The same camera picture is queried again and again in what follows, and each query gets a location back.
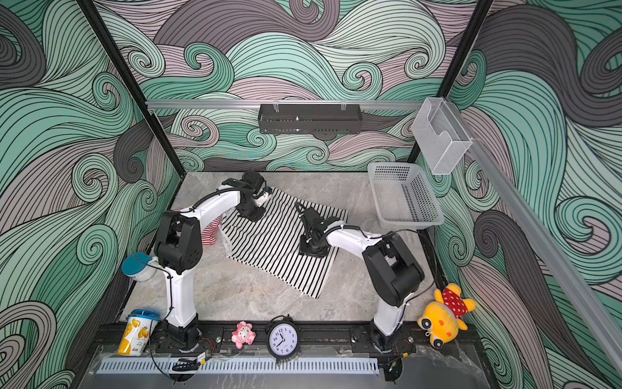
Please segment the black white striped tank top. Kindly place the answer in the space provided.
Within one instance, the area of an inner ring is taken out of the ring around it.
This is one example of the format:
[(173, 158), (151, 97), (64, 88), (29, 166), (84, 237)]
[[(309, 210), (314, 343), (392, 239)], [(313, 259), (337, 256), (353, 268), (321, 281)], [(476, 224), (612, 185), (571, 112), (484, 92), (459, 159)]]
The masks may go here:
[(324, 258), (299, 254), (304, 227), (296, 212), (297, 202), (313, 207), (324, 218), (346, 221), (349, 217), (346, 209), (312, 203), (274, 189), (259, 221), (252, 222), (233, 212), (225, 217), (220, 231), (230, 259), (264, 270), (299, 292), (319, 298), (338, 250), (331, 248)]

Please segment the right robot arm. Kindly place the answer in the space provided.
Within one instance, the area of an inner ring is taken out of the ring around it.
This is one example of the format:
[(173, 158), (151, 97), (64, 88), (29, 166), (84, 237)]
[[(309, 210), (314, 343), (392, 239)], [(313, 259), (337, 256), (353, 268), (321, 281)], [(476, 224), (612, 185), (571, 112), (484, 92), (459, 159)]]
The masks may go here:
[(378, 351), (390, 351), (402, 327), (406, 304), (425, 278), (422, 267), (397, 232), (371, 234), (338, 221), (324, 231), (306, 227), (300, 236), (301, 255), (324, 258), (332, 247), (363, 260), (379, 296), (369, 337)]

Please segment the red white striped tank top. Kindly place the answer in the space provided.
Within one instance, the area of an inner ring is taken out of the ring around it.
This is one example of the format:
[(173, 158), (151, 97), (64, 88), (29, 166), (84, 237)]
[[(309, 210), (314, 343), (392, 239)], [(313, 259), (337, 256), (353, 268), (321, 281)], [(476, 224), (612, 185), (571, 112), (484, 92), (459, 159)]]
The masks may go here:
[(201, 243), (202, 246), (213, 246), (217, 239), (217, 234), (220, 231), (220, 224), (222, 217), (217, 217), (207, 227), (202, 230)]

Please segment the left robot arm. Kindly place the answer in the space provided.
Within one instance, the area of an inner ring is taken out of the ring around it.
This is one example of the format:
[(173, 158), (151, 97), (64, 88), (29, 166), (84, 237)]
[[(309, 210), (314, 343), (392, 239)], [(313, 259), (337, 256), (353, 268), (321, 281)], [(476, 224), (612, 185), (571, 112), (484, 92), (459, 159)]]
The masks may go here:
[(202, 259), (202, 232), (231, 210), (248, 221), (259, 221), (271, 193), (262, 175), (246, 172), (240, 179), (223, 181), (216, 191), (193, 205), (167, 211), (160, 218), (154, 254), (166, 279), (169, 312), (163, 319), (163, 328), (184, 350), (195, 348), (200, 338), (199, 316), (194, 306), (194, 270)]

